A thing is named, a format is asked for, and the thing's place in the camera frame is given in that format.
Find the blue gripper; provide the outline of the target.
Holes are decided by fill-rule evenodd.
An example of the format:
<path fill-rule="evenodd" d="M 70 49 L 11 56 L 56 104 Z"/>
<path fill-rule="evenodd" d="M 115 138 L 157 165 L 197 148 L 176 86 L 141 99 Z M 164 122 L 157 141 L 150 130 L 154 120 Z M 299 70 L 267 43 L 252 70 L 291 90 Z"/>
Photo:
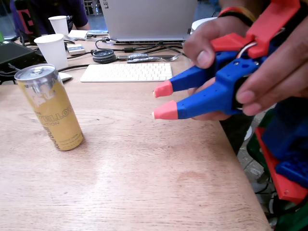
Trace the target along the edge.
<path fill-rule="evenodd" d="M 193 66 L 182 73 L 159 84 L 153 91 L 154 97 L 169 96 L 173 92 L 198 88 L 214 77 L 216 81 L 206 89 L 179 102 L 169 101 L 154 109 L 154 119 L 188 119 L 211 112 L 226 115 L 238 114 L 243 105 L 236 100 L 241 85 L 267 59 L 267 56 L 252 59 L 247 52 L 241 55 L 236 51 L 224 51 L 216 54 L 216 68 L 201 69 Z"/>

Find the person's left hand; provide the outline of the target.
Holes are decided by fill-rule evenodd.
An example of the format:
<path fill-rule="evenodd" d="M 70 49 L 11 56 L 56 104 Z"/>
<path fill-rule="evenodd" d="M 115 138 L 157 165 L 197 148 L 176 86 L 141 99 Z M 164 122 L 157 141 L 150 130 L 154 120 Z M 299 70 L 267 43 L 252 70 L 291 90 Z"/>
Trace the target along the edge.
<path fill-rule="evenodd" d="M 308 18 L 253 73 L 237 91 L 243 113 L 256 115 L 308 88 Z"/>

